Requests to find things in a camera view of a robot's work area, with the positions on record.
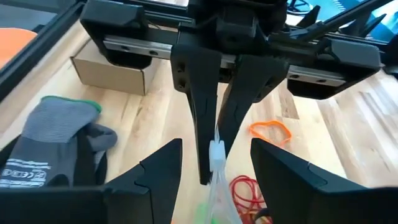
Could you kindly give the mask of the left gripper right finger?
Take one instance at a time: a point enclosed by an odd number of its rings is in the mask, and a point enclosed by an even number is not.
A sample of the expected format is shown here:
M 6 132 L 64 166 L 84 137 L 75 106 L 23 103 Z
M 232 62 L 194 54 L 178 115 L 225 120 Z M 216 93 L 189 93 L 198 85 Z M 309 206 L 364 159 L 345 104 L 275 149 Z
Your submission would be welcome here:
M 274 223 L 343 223 L 361 214 L 355 195 L 364 186 L 259 138 L 250 155 Z

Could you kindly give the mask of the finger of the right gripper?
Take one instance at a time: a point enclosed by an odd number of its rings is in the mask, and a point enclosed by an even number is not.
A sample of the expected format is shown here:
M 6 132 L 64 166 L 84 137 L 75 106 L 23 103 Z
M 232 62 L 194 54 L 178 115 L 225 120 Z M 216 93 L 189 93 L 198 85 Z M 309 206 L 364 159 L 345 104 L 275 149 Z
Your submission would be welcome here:
M 186 94 L 193 118 L 202 185 L 211 177 L 209 145 L 215 134 L 221 58 L 218 51 L 192 45 L 174 45 L 170 54 L 174 88 Z
M 220 139 L 228 154 L 251 105 L 261 101 L 287 76 L 289 63 L 275 57 L 242 55 L 223 97 L 218 117 Z

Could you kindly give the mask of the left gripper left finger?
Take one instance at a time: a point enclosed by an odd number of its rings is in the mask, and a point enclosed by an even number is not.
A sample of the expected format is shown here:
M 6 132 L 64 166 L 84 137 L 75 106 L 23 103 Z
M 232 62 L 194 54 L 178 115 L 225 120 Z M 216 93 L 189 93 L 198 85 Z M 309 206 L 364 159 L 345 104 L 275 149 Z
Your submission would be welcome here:
M 105 185 L 108 223 L 170 223 L 182 174 L 182 140 L 173 139 Z

